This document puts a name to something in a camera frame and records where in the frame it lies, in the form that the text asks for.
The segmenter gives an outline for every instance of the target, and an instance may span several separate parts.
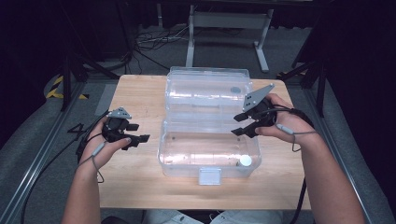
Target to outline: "wooden table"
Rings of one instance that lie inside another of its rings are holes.
[[[280,80],[253,79],[254,90],[272,90],[290,102]],[[120,78],[110,110],[123,106],[140,125],[131,134],[150,134],[147,143],[118,151],[101,169],[101,207],[140,209],[295,209],[304,180],[300,152],[274,137],[259,136],[262,164],[248,178],[223,178],[220,186],[200,186],[197,178],[169,177],[157,160],[165,115],[166,76]],[[303,209],[310,209],[305,194]]]

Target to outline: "transparent plastic box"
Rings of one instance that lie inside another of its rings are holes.
[[[223,177],[248,177],[260,166],[257,137],[236,136],[237,122],[252,83],[245,69],[172,67],[165,91],[158,160],[169,176],[198,177],[218,185]]]

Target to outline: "gray carpet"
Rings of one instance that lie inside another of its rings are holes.
[[[156,29],[153,27],[142,32],[151,32]],[[279,72],[291,70],[291,63],[309,32],[309,29],[271,29],[263,48],[270,72],[264,74],[252,47],[252,41],[256,39],[256,36],[259,36],[258,33],[246,30],[203,30],[195,37],[194,66],[246,68],[251,78],[275,78]],[[160,49],[145,50],[142,53],[165,67],[184,66],[187,41],[180,39],[177,42],[168,43]],[[127,68],[127,74],[164,76],[169,71],[136,52],[134,52],[134,56],[135,58],[130,62],[130,68]],[[106,62],[104,65],[113,63],[116,62]],[[124,69],[120,68],[114,72],[123,75]],[[301,90],[300,87],[292,84],[296,80],[298,80],[297,77],[287,82],[293,103],[297,108],[305,111],[309,117],[317,117],[318,115],[312,109],[307,96],[310,93],[315,95],[315,86],[312,90]],[[43,90],[44,94],[52,85],[52,81]],[[90,75],[82,90],[82,93],[89,94],[90,97],[88,100],[75,101],[52,144],[47,161],[75,138],[76,135],[67,133],[67,130],[79,123],[87,127],[99,114],[108,109],[116,85],[117,80],[110,80],[102,74]],[[61,106],[62,99],[48,99],[22,124],[0,150],[0,190],[2,192],[0,212],[2,214],[7,210],[7,205],[22,182],[24,173],[29,169],[35,155],[45,142],[52,125],[60,114]],[[326,87],[324,113],[325,119],[318,119],[317,122],[324,123],[332,134],[331,140],[339,149],[342,163],[356,184],[357,192],[368,215],[367,222],[395,223],[387,199],[366,166],[329,84]],[[77,165],[75,155],[77,145],[78,142],[74,142],[38,179],[28,201],[25,223],[60,222],[68,188]],[[21,211],[15,214],[9,222],[4,223],[20,223]],[[139,223],[142,211],[103,209],[103,217],[112,215],[127,219],[130,223]],[[292,215],[293,211],[286,211],[284,223],[289,223]],[[312,222],[312,213],[303,211],[297,223]]]

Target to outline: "white desk leg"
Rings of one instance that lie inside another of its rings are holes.
[[[257,57],[259,58],[260,66],[262,67],[262,71],[264,73],[268,73],[269,68],[268,68],[267,61],[265,60],[264,52],[262,51],[262,45],[264,44],[265,37],[267,36],[268,28],[270,26],[273,13],[274,13],[273,9],[268,10],[267,18],[266,18],[264,25],[262,27],[262,37],[260,38],[260,41],[254,42]]]
[[[189,47],[187,48],[187,59],[186,67],[192,67],[194,60],[194,6],[190,7],[190,18],[189,18]]]

